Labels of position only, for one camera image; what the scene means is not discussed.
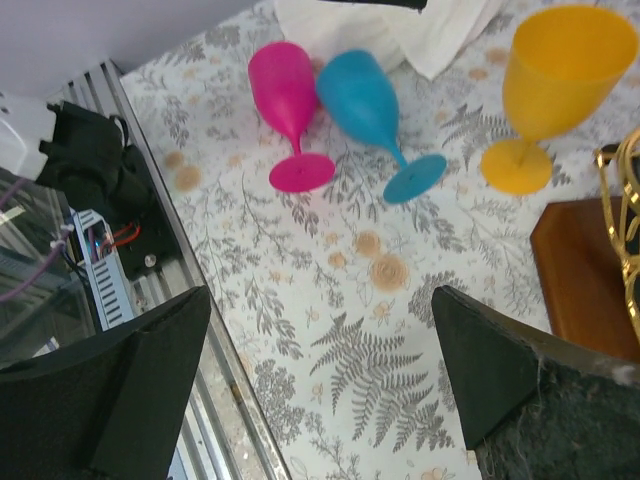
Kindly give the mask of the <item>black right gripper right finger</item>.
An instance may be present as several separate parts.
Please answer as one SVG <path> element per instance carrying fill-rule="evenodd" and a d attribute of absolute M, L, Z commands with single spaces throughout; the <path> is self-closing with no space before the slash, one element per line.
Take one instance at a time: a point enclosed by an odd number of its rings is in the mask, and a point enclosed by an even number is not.
<path fill-rule="evenodd" d="M 466 447 L 484 479 L 636 479 L 639 366 L 461 291 L 432 311 Z"/>

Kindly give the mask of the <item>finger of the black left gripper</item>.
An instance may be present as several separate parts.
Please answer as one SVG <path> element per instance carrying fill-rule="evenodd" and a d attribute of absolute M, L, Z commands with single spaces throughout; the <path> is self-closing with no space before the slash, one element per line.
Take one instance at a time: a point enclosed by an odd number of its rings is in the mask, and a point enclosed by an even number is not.
<path fill-rule="evenodd" d="M 327 2 L 355 5 L 390 6 L 409 9 L 412 11 L 422 11 L 428 4 L 428 0 L 327 0 Z"/>

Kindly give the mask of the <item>yellow plastic goblet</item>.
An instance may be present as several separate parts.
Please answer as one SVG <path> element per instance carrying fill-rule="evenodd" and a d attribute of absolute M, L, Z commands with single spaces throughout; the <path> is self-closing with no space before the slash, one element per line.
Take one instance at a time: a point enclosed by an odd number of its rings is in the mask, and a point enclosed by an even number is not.
<path fill-rule="evenodd" d="M 635 61 L 639 35 L 611 9 L 568 4 L 540 10 L 516 29 L 502 102 L 515 131 L 483 154 L 481 173 L 498 191 L 526 195 L 552 176 L 540 142 L 591 116 Z"/>

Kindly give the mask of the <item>gold wire wine glass rack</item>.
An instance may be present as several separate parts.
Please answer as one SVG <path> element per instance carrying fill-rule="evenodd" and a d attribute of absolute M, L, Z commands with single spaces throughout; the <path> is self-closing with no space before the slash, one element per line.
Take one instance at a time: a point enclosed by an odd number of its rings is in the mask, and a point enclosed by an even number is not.
<path fill-rule="evenodd" d="M 530 240 L 552 332 L 639 359 L 639 133 L 594 153 L 597 198 L 544 209 Z"/>

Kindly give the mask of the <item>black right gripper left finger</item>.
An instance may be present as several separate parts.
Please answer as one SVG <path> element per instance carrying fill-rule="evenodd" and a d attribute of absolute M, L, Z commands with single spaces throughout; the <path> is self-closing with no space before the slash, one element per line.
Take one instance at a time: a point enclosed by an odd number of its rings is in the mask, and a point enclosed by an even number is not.
<path fill-rule="evenodd" d="M 177 390 L 158 405 L 165 314 L 141 315 L 1 372 L 4 479 L 165 479 L 175 443 L 158 420 L 184 416 Z"/>

